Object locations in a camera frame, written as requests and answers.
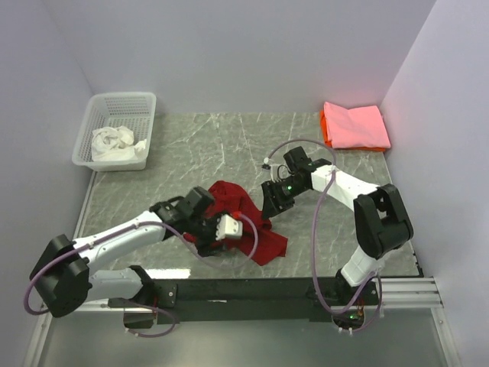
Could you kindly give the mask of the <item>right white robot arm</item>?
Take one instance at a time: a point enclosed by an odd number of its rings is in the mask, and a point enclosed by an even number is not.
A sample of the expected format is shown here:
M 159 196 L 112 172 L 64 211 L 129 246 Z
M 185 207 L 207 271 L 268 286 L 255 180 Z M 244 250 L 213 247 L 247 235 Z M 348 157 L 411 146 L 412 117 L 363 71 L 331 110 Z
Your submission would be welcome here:
M 262 164 L 270 172 L 270 179 L 261 184 L 262 218 L 291 209 L 295 198 L 308 190 L 325 193 L 350 209 L 358 247 L 338 271 L 335 296 L 342 304 L 352 305 L 362 295 L 361 284 L 380 270 L 383 257 L 413 237 L 400 192 L 390 183 L 379 186 L 353 177 L 324 158 L 314 161 L 300 146 L 283 159 L 289 171 L 285 178 L 279 177 L 280 168 L 270 157 Z

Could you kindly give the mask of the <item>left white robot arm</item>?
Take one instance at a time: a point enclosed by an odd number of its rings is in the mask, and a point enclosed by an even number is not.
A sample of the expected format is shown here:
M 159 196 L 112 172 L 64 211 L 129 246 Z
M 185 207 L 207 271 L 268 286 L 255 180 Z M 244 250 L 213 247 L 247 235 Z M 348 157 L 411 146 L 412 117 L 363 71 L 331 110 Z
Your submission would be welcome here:
M 207 218 L 205 212 L 214 202 L 207 190 L 194 187 L 186 196 L 156 203 L 104 232 L 78 239 L 59 235 L 48 243 L 29 279 L 53 317 L 105 298 L 119 298 L 135 307 L 154 306 L 154 280 L 140 265 L 121 271 L 106 271 L 104 266 L 139 248 L 185 234 L 195 239 L 190 248 L 198 256 L 220 252 L 224 240 L 241 238 L 243 225 L 228 211 Z

